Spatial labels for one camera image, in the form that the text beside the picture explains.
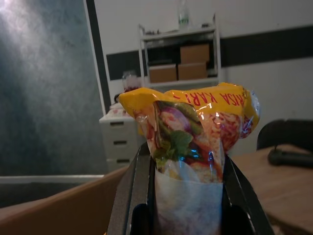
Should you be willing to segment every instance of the black holder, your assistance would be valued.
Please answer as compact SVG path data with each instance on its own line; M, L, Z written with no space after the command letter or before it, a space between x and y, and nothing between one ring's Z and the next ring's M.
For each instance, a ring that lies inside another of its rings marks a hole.
M154 175L145 143L117 187L107 235L154 234ZM274 235L251 184L227 155L223 184L222 234Z

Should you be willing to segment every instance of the gray wall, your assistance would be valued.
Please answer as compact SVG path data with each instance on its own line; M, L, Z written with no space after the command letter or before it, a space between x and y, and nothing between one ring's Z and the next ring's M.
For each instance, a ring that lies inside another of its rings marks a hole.
M0 1L0 175L103 174L82 0Z

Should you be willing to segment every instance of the plastic bottle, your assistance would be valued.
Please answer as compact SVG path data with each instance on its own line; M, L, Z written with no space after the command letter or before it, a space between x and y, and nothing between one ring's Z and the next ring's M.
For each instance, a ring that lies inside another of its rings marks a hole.
M179 0L178 21L179 21L179 28L186 28L188 27L190 23L187 0Z

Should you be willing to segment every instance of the cardboard box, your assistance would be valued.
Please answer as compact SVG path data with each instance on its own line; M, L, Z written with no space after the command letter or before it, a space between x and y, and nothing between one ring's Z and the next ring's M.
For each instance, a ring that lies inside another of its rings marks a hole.
M209 60L209 44L180 48L180 61L182 64L209 62Z
M206 63L193 63L178 65L179 80L192 80L206 78Z
M176 65L160 65L149 67L151 83L177 81Z

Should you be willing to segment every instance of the black stripe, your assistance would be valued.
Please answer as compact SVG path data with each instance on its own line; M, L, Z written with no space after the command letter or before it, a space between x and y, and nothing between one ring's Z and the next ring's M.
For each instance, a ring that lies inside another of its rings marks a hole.
M313 56L313 26L221 39L222 67Z
M143 64L145 65L145 56L142 53ZM126 51L122 53L108 54L107 62L109 67L110 80L118 80L123 76L124 71L135 70L140 76L140 62L138 50ZM144 66L144 74L147 75L146 67Z
M88 9L93 46L95 50L98 71L99 71L99 78L100 78L101 89L102 89L101 95L103 96L106 112L108 112L111 106L111 99L110 99L110 91L109 91L109 86L108 86L108 81L107 81L106 69L104 67L104 57L103 57L103 52L102 52L102 45L101 45L101 38L100 38L96 8L94 5L94 0L86 0L86 4L87 4L87 9Z
M313 26L221 39L222 67L311 56ZM123 71L140 74L137 50L108 54L107 60L110 80L120 79Z

